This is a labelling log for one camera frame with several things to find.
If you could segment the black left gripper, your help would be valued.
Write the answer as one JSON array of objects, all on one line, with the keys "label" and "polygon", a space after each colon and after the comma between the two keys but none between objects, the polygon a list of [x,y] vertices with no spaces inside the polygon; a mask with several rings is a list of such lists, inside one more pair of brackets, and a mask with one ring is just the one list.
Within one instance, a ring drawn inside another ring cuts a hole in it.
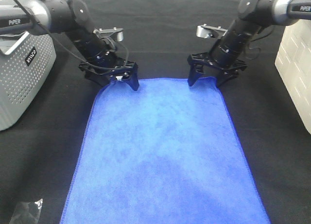
[{"label": "black left gripper", "polygon": [[90,74],[85,74],[85,78],[102,88],[109,86],[112,82],[112,79],[108,77],[122,77],[122,81],[134,91],[139,88],[137,64],[117,56],[114,52],[91,57],[81,62],[78,68],[89,72]]}]

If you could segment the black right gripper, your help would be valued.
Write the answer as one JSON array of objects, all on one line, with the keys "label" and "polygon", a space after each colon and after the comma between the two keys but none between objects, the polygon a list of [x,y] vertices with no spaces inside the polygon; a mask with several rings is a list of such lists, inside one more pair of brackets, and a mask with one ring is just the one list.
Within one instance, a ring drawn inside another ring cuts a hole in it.
[{"label": "black right gripper", "polygon": [[221,64],[221,62],[217,62],[208,52],[190,54],[187,61],[190,65],[188,76],[189,86],[193,86],[205,74],[204,66],[220,71],[216,76],[216,87],[220,87],[224,83],[237,78],[239,71],[244,71],[247,68],[247,64],[239,59]]}]

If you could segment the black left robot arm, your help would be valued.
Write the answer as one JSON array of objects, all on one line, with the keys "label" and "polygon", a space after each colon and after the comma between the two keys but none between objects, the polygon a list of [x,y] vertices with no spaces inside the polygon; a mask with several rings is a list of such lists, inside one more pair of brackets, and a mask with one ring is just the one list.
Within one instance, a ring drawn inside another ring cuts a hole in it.
[{"label": "black left robot arm", "polygon": [[138,65],[117,56],[123,29],[97,29],[82,0],[13,0],[0,9],[0,33],[28,31],[32,35],[64,33],[81,54],[79,69],[85,78],[101,86],[122,81],[138,90]]}]

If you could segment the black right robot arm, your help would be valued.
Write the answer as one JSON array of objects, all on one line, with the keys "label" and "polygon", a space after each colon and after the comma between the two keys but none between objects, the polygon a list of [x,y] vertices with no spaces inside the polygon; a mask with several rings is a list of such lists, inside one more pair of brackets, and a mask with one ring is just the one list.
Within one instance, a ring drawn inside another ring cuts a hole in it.
[{"label": "black right robot arm", "polygon": [[241,0],[238,15],[228,29],[206,24],[197,27],[200,38],[216,38],[208,52],[188,57],[188,85],[193,86],[203,76],[204,67],[219,70],[216,86],[237,78],[247,64],[238,59],[254,36],[274,26],[290,26],[300,19],[311,18],[311,0]]}]

